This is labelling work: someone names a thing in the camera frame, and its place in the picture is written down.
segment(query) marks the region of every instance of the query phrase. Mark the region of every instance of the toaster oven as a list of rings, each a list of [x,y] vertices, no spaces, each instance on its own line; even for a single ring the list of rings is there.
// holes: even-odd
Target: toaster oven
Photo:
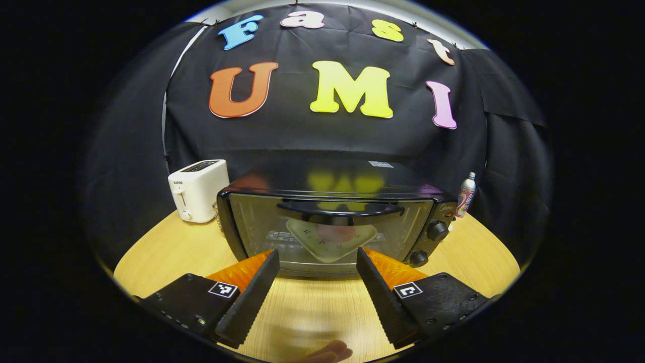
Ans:
[[[457,198],[398,163],[289,159],[252,169],[216,204],[238,260],[277,249],[282,275],[349,276],[360,246],[425,264]]]

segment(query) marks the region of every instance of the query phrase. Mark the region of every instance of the pink letter i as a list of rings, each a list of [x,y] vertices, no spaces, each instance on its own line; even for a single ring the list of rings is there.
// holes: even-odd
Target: pink letter i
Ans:
[[[450,110],[450,100],[448,94],[450,88],[439,82],[427,81],[426,85],[432,90],[435,98],[435,117],[432,122],[436,126],[445,127],[446,129],[454,130],[457,128],[457,122],[452,118],[452,111]]]

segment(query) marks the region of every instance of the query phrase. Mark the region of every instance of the white toaster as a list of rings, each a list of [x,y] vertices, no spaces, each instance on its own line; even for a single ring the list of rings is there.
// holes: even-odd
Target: white toaster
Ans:
[[[181,219],[209,222],[217,193],[230,184],[226,160],[198,161],[169,175],[168,184]]]

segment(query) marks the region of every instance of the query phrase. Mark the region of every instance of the oven glass window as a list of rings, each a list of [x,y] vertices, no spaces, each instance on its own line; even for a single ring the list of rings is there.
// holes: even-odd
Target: oven glass window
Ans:
[[[278,249],[282,269],[304,273],[354,272],[356,250],[362,245],[403,260],[419,237],[433,203],[431,200],[399,202],[405,208],[402,216],[347,227],[283,216],[276,206],[282,202],[279,197],[232,194],[230,201],[249,256]]]

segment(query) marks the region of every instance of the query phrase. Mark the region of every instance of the orange letter u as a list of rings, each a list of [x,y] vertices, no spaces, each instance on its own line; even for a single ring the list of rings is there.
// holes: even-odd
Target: orange letter u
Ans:
[[[251,96],[242,102],[231,100],[233,80],[242,72],[241,68],[226,68],[211,74],[213,86],[208,100],[210,112],[221,118],[233,118],[246,116],[259,110],[264,105],[269,92],[271,71],[277,67],[278,63],[275,62],[256,63],[250,66],[249,70],[255,73],[253,89],[251,89]]]

